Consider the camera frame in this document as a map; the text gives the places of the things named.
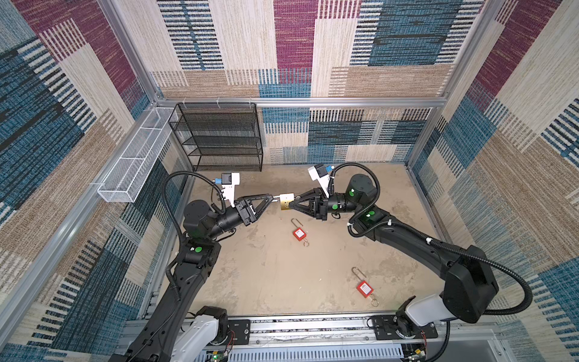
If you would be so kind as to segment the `brass padlock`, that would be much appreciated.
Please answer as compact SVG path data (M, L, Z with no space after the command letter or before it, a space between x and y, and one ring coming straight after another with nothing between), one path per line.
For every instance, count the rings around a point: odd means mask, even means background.
M290 203L295 200L294 193L286 193L274 196L274 201L279 203L280 209L286 211L290 209Z

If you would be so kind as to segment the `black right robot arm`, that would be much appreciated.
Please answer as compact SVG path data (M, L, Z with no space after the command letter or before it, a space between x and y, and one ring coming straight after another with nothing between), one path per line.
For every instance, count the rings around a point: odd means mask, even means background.
M319 187L295 197L291 210L317 220L330 214L350 214L348 234L369 238L411 257L434 272L444 283L438 294L419 299L410 297L397 310L395 321L401 333L412 334L418 327L434 321L455 320L475 324L484 315L515 315L533 301L529 283L510 268L488 259L474 245L468 248L434 238L381 209L378 177L367 166L347 162L336 167L317 164L309 169ZM523 299L515 306L492 309L499 285L494 275L500 271L523 290Z

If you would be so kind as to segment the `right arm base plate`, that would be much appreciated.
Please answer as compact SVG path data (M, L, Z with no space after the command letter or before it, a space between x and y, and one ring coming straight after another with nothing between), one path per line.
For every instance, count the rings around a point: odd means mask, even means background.
M434 324L419 327L406 317L396 315L374 315L366 320L366 325L375 333L375 338L380 341L437 339L439 336Z

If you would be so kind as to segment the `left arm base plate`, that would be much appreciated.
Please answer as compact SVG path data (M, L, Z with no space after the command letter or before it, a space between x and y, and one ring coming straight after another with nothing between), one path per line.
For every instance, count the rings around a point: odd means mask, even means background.
M207 344L207 348L225 348L250 343L251 321L250 319L229 320L225 337L217 337Z

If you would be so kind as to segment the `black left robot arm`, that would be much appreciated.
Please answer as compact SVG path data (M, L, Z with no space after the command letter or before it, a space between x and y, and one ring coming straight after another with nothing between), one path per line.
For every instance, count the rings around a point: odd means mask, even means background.
M240 226L255 223L274 201L270 194L238 198L228 207L196 200L185 207L184 224L170 219L179 238L179 251L165 274L169 281L152 317L124 354L112 361L192 361L212 342L228 338L225 309L200 310L190 327L180 329L198 292L217 263L221 241L234 235Z

